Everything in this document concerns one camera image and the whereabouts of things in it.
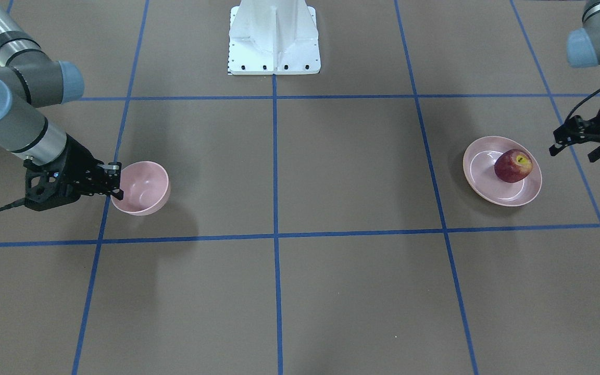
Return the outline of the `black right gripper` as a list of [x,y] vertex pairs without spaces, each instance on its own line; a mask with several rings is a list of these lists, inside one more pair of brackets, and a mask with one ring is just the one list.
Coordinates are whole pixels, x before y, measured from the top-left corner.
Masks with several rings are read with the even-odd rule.
[[24,207],[44,211],[77,202],[84,195],[107,195],[118,201],[124,191],[118,187],[95,186],[103,173],[118,176],[121,163],[103,164],[71,136],[67,136],[64,151],[55,160],[42,166],[24,162],[27,168],[24,182]]

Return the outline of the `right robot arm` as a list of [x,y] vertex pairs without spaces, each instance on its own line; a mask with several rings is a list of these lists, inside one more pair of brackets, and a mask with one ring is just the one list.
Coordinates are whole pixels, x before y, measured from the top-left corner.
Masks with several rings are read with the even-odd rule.
[[48,210],[84,195],[124,199],[122,164],[96,159],[40,111],[81,99],[84,90],[76,65],[49,58],[0,7],[0,147],[26,168],[24,197],[0,212],[20,206]]

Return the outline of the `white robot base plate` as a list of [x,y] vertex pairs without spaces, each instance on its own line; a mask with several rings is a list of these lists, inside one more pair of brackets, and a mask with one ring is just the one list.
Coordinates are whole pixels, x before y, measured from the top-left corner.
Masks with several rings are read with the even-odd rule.
[[317,14],[305,1],[242,1],[229,14],[228,74],[321,71]]

